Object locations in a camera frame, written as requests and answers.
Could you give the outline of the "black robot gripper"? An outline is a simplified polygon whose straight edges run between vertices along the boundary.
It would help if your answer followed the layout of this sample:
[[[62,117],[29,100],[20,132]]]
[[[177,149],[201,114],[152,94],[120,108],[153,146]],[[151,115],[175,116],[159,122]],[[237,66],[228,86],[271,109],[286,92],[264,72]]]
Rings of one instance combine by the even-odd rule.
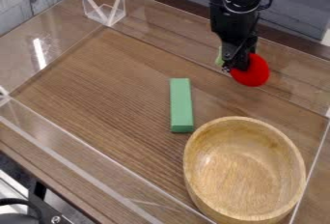
[[[209,0],[209,27],[221,40],[221,68],[247,71],[256,52],[260,0]]]

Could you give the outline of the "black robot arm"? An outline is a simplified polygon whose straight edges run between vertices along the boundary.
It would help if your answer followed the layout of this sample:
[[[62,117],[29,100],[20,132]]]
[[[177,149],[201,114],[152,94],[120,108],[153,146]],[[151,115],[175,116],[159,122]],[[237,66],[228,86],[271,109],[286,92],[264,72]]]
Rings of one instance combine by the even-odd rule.
[[[209,28],[221,42],[220,67],[247,71],[256,50],[259,15],[273,0],[209,0]]]

